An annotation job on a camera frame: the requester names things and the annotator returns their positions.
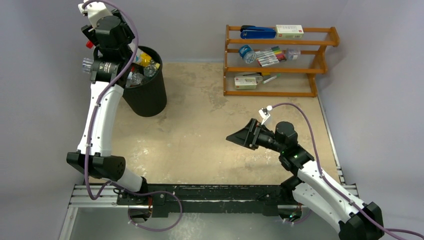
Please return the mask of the red cap bottle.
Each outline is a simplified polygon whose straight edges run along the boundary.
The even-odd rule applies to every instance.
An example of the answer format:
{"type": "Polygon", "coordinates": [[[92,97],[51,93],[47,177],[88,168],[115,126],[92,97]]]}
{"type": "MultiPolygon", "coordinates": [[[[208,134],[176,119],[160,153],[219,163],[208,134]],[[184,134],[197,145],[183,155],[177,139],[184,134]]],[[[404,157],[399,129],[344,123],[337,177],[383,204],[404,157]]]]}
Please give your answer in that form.
{"type": "Polygon", "coordinates": [[[94,44],[91,41],[88,41],[85,45],[88,49],[92,49],[94,47],[94,44]]]}

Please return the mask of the yellow lemon drink bottle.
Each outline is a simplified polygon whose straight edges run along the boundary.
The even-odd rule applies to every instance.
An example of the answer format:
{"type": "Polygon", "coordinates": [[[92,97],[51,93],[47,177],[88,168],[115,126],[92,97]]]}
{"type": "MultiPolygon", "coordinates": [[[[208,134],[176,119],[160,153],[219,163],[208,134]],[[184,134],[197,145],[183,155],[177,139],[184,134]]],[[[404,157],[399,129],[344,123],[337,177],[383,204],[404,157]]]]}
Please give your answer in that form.
{"type": "Polygon", "coordinates": [[[160,63],[156,62],[150,55],[145,52],[140,54],[140,65],[147,69],[159,69],[160,63]]]}

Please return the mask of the clear bottle white cap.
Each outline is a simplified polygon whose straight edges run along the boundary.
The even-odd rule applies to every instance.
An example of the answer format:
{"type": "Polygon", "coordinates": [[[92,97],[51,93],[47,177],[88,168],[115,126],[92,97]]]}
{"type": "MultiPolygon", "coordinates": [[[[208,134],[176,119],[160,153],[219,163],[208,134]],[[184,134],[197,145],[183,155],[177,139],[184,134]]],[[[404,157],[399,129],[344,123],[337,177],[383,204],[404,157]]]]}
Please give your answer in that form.
{"type": "Polygon", "coordinates": [[[142,84],[144,78],[145,78],[144,75],[141,73],[130,72],[127,76],[125,87],[126,88],[137,87],[142,84]]]}

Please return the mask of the dark green label bottle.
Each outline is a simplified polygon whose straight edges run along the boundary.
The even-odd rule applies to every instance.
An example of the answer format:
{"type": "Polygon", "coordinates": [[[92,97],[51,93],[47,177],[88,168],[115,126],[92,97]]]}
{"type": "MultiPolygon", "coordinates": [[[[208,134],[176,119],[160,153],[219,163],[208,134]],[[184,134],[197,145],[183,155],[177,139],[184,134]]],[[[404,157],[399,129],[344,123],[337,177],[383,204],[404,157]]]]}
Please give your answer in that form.
{"type": "Polygon", "coordinates": [[[151,63],[143,68],[144,76],[147,78],[152,78],[158,71],[160,67],[159,63],[151,63]]]}

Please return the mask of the white label bottle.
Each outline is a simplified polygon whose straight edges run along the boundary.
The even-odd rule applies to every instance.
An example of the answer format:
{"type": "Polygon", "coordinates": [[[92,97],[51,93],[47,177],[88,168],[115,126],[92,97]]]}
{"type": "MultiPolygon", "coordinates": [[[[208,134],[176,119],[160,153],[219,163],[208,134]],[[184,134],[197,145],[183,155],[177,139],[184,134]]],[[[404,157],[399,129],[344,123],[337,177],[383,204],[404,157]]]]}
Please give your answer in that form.
{"type": "Polygon", "coordinates": [[[135,40],[133,40],[128,46],[131,48],[133,53],[135,53],[133,63],[137,65],[141,65],[143,51],[139,49],[138,45],[135,43],[135,40]]]}

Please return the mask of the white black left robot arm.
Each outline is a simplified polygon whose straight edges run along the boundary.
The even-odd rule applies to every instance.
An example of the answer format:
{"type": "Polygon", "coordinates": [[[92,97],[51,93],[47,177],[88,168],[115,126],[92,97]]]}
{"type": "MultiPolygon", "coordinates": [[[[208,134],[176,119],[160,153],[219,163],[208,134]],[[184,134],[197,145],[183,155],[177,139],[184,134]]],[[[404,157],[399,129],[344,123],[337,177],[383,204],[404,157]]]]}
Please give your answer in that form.
{"type": "Polygon", "coordinates": [[[93,59],[84,65],[90,74],[90,104],[80,143],[76,151],[67,154],[66,161],[84,175],[87,187],[89,178],[114,182],[142,205],[149,199],[149,191],[143,187],[145,179],[127,167],[124,157],[112,155],[118,104],[135,65],[135,35],[116,9],[90,3],[82,13],[90,24],[81,30],[94,45],[93,59]]]}

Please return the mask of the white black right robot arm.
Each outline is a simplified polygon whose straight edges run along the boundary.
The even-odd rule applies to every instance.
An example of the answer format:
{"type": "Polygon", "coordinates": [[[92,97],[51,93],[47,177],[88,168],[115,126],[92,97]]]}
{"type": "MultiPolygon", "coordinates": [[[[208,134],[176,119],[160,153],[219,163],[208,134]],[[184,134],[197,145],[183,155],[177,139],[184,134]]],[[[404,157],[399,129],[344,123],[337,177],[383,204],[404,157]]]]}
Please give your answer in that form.
{"type": "Polygon", "coordinates": [[[318,162],[298,143],[294,125],[279,122],[274,131],[252,118],[226,140],[256,150],[258,147],[279,153],[283,168],[293,174],[281,184],[280,196],[288,204],[295,201],[325,220],[341,240],[379,240],[384,231],[381,208],[365,203],[330,177],[318,162]]]}

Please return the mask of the black plastic waste bin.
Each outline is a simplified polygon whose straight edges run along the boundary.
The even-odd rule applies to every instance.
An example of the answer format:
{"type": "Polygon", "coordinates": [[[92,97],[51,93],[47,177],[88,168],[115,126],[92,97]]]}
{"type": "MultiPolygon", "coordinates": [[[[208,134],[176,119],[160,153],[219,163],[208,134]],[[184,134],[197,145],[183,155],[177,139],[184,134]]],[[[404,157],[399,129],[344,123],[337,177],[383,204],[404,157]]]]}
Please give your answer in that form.
{"type": "MultiPolygon", "coordinates": [[[[124,90],[123,98],[130,108],[141,117],[153,117],[161,113],[167,105],[167,94],[163,77],[163,62],[160,55],[152,48],[138,46],[140,50],[150,55],[160,67],[153,77],[145,77],[139,86],[124,90]]],[[[136,69],[144,75],[144,67],[136,64],[136,69]]]]}

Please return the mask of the white green stapler box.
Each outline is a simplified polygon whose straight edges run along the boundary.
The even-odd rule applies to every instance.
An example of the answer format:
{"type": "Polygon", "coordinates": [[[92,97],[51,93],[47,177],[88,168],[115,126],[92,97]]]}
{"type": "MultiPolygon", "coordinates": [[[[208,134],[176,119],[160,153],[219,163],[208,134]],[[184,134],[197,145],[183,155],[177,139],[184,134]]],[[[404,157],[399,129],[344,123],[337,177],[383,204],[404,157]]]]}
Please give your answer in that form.
{"type": "Polygon", "coordinates": [[[255,90],[262,81],[262,76],[235,76],[234,86],[236,90],[255,90]]]}

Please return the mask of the green white marker pen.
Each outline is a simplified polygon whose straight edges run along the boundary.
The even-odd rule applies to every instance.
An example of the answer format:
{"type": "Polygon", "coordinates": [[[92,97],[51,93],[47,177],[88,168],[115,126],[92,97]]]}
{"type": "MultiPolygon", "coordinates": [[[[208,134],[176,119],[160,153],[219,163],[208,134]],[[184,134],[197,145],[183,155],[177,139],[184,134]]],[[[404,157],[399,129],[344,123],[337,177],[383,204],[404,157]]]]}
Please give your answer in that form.
{"type": "Polygon", "coordinates": [[[262,81],[262,84],[269,83],[270,81],[273,81],[273,80],[275,80],[275,79],[279,78],[280,76],[281,76],[281,74],[280,74],[280,73],[278,73],[278,74],[276,74],[276,75],[274,75],[274,76],[271,76],[271,77],[269,77],[269,78],[267,78],[267,79],[263,80],[263,81],[262,81]]]}

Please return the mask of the orange wooden shelf rack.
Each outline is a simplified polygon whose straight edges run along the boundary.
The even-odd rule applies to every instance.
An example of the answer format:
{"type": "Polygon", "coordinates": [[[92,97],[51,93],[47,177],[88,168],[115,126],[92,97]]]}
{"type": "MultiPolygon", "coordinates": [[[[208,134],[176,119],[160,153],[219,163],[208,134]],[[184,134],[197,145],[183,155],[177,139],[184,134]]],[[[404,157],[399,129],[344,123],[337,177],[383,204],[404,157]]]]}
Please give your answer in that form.
{"type": "Polygon", "coordinates": [[[223,61],[223,94],[225,96],[255,96],[255,97],[317,97],[318,89],[316,83],[317,75],[324,75],[329,71],[326,61],[326,50],[328,47],[338,47],[340,37],[336,27],[329,28],[306,27],[305,36],[302,39],[242,39],[236,37],[240,26],[226,25],[225,48],[223,61]],[[299,47],[300,57],[294,61],[281,62],[270,67],[253,66],[247,63],[236,65],[234,61],[229,62],[231,54],[237,54],[239,45],[250,45],[260,47],[299,47]],[[307,78],[309,91],[288,91],[287,87],[273,84],[264,90],[237,90],[230,86],[234,80],[230,74],[241,72],[258,72],[281,74],[282,77],[294,74],[295,77],[307,78]]]}

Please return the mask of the pack of coloured markers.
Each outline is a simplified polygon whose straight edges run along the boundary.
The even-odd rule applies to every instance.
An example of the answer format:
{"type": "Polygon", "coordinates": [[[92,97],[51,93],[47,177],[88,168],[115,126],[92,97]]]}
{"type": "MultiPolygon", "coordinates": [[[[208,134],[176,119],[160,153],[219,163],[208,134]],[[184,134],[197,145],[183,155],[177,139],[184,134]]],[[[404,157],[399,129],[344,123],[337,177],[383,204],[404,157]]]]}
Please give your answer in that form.
{"type": "Polygon", "coordinates": [[[279,46],[256,51],[255,54],[256,61],[261,67],[268,67],[287,61],[285,52],[279,46]]]}

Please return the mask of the blue tape dispenser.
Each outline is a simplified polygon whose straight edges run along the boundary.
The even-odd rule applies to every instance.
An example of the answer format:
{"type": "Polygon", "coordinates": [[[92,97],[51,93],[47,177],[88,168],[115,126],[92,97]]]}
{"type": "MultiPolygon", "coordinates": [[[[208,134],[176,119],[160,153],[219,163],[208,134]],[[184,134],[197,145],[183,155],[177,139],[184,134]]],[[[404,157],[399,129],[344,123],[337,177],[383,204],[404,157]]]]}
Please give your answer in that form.
{"type": "Polygon", "coordinates": [[[257,59],[256,52],[248,44],[241,46],[238,53],[246,64],[251,64],[257,59]]]}

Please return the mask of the white green box top shelf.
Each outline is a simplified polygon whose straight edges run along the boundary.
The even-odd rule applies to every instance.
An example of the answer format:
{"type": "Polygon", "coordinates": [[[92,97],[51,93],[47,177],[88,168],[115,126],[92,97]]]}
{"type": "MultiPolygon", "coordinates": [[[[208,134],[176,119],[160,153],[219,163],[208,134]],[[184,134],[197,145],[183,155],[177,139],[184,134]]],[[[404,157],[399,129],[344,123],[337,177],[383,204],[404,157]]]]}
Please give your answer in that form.
{"type": "Polygon", "coordinates": [[[304,30],[301,25],[282,25],[275,26],[276,39],[301,39],[304,35],[304,30]]]}

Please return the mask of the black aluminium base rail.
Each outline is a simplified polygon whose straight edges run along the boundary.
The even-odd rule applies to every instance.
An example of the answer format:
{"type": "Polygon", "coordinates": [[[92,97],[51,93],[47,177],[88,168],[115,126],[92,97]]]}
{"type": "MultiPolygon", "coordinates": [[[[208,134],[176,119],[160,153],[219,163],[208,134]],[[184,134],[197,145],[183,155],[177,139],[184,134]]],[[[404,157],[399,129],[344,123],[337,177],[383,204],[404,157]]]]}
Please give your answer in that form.
{"type": "Polygon", "coordinates": [[[350,218],[356,209],[335,196],[331,206],[317,190],[305,183],[294,187],[281,185],[162,184],[152,183],[147,196],[130,194],[116,186],[107,186],[97,200],[91,200],[82,186],[75,186],[70,205],[77,208],[128,208],[137,222],[149,218],[167,218],[169,214],[262,214],[266,217],[300,219],[312,207],[325,217],[337,213],[350,218]]]}

